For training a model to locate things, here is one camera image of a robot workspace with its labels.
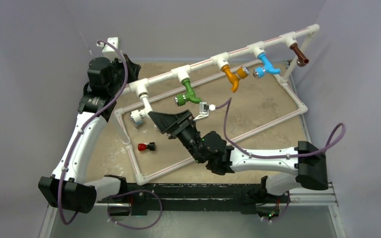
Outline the white faucet chrome knob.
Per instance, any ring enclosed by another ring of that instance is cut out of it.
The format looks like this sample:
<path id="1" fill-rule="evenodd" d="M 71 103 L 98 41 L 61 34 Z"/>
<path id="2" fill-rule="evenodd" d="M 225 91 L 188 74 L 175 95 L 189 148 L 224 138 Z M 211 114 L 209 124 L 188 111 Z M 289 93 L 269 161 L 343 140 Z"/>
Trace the white faucet chrome knob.
<path id="1" fill-rule="evenodd" d="M 129 116 L 135 127 L 138 127 L 144 122 L 146 118 L 149 118 L 148 113 L 153 111 L 152 106 L 149 102 L 149 96 L 147 94 L 141 94 L 139 98 L 143 102 L 144 108 L 141 110 L 132 111 Z"/>

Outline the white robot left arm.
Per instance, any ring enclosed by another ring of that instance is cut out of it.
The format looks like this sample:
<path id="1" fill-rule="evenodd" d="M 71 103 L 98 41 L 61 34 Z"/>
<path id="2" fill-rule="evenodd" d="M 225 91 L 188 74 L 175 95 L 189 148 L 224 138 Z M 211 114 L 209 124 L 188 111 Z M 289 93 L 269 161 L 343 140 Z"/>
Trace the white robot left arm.
<path id="1" fill-rule="evenodd" d="M 96 142 L 107 125 L 115 103 L 100 115 L 94 114 L 114 99 L 121 89 L 125 75 L 127 82 L 137 80 L 141 66 L 133 63 L 127 54 L 125 62 L 106 57 L 92 59 L 88 66 L 88 82 L 83 87 L 79 101 L 76 125 L 68 146 L 50 177 L 41 177 L 38 188 L 52 207 L 88 213 L 95 202 L 107 197 L 116 203 L 128 196 L 126 179 L 106 175 L 91 182 L 86 181 L 88 163 Z"/>

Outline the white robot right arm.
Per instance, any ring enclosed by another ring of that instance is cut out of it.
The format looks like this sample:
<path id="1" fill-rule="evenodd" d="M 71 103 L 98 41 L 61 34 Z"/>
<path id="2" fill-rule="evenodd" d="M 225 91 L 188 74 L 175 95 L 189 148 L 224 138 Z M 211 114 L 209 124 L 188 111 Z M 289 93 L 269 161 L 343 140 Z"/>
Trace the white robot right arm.
<path id="1" fill-rule="evenodd" d="M 296 147 L 276 150 L 238 149 L 227 145 L 216 131 L 201 136 L 192 113 L 149 112 L 149 117 L 162 134 L 179 139 L 193 159 L 217 175 L 244 171 L 273 171 L 277 174 L 262 178 L 259 196 L 270 202 L 283 193 L 303 187 L 327 190 L 328 176 L 324 152 L 307 141 Z"/>

